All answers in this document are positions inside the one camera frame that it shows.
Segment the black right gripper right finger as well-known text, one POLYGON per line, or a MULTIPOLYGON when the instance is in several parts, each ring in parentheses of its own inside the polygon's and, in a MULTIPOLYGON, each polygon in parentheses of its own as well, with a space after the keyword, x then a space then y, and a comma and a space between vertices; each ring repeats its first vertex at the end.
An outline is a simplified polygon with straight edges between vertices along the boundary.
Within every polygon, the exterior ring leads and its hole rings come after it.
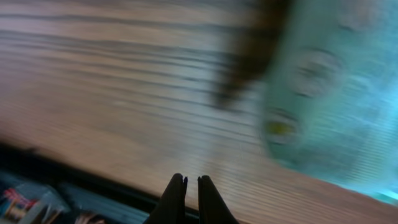
POLYGON ((239 223, 208 175, 198 178, 198 208, 200 224, 239 223))

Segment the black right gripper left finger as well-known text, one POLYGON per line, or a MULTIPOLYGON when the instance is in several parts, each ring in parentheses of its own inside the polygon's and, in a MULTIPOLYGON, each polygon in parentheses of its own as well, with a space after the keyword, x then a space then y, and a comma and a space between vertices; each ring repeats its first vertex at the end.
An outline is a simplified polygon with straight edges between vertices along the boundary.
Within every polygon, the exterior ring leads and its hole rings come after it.
POLYGON ((155 209, 145 220, 145 224, 185 223, 185 196, 188 179, 182 174, 172 176, 155 209))

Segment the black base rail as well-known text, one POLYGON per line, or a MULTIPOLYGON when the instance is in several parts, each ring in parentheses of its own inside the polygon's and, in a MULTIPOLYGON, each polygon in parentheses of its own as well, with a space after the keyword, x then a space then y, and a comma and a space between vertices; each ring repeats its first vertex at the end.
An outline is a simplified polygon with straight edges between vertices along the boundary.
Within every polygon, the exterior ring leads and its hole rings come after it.
MULTIPOLYGON (((1 170, 43 184, 65 203, 59 223, 144 223, 161 196, 84 172, 38 155, 36 149, 1 144, 1 170)), ((199 224, 197 212, 185 208, 185 223, 199 224)))

